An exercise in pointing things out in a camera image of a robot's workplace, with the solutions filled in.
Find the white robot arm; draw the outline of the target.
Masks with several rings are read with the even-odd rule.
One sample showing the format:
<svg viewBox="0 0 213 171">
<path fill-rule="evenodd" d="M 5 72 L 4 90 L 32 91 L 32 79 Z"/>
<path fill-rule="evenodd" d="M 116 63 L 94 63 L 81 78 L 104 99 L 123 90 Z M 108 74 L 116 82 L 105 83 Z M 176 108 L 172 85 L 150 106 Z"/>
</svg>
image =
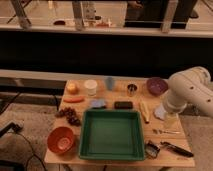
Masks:
<svg viewBox="0 0 213 171">
<path fill-rule="evenodd" d="M 176 124 L 178 114 L 188 103 L 213 117 L 213 90 L 208 88 L 210 82 L 211 75 L 204 67 L 193 67 L 169 77 L 169 90 L 162 101 L 166 129 L 171 129 Z"/>
</svg>

